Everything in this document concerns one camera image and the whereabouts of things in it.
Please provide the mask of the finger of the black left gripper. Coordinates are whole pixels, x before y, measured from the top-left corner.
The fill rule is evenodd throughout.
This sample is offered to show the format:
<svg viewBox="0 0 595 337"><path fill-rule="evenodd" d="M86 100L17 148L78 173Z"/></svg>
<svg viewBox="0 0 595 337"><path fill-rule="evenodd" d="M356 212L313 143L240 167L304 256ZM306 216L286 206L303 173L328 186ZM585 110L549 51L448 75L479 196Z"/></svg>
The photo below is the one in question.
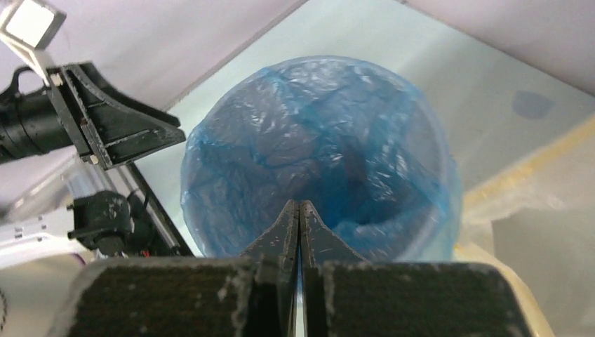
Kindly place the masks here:
<svg viewBox="0 0 595 337"><path fill-rule="evenodd" d="M47 72L47 96L86 162L112 169L186 139L177 117L119 92L90 62Z"/></svg>

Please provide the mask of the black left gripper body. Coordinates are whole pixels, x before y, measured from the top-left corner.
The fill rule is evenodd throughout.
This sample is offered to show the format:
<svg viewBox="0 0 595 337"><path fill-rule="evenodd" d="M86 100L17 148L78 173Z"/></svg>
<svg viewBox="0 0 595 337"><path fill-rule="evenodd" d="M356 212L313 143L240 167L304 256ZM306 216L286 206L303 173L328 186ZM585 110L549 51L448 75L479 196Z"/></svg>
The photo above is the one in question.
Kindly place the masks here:
<svg viewBox="0 0 595 337"><path fill-rule="evenodd" d="M19 77L30 67L14 70L10 84L1 93L1 162L9 163L48 154L73 145L45 86L24 94Z"/></svg>

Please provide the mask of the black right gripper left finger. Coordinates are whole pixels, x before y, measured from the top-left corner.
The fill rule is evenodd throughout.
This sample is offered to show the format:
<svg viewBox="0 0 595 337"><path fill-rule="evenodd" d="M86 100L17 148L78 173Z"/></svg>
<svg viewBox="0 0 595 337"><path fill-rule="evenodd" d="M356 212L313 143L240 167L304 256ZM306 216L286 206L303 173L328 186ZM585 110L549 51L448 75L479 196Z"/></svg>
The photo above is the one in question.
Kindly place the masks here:
<svg viewBox="0 0 595 337"><path fill-rule="evenodd" d="M73 281L49 336L294 336L299 204L236 258L111 258Z"/></svg>

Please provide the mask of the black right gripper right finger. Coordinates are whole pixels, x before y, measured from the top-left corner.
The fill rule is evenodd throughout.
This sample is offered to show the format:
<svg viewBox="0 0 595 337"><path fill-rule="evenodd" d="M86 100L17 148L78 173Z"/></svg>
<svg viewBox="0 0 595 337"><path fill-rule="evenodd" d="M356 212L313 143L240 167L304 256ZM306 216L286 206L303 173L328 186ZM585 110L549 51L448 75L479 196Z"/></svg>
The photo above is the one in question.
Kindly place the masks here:
<svg viewBox="0 0 595 337"><path fill-rule="evenodd" d="M300 205L308 336L533 336L504 273L477 262L370 263Z"/></svg>

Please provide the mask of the translucent yellow-white trash bag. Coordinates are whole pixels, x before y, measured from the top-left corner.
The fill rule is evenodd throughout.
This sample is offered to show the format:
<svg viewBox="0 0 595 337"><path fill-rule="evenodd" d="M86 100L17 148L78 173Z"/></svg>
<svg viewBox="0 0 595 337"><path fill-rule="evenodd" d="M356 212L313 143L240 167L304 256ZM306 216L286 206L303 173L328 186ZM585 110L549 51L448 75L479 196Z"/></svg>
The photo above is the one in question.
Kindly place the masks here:
<svg viewBox="0 0 595 337"><path fill-rule="evenodd" d="M495 266L536 336L594 335L594 120L464 196L461 261Z"/></svg>

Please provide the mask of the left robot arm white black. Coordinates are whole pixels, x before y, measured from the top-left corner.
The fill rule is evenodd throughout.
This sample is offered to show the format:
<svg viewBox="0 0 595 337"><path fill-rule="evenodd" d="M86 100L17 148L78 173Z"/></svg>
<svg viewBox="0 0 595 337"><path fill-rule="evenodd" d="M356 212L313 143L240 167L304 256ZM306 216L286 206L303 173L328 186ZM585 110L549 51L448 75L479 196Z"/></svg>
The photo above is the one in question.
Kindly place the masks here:
<svg viewBox="0 0 595 337"><path fill-rule="evenodd" d="M180 120L116 90L89 62L50 68L24 94L16 69L1 94L1 163L67 147L72 159L32 188L1 226L1 267L93 251L167 256L189 248L154 188L180 189Z"/></svg>

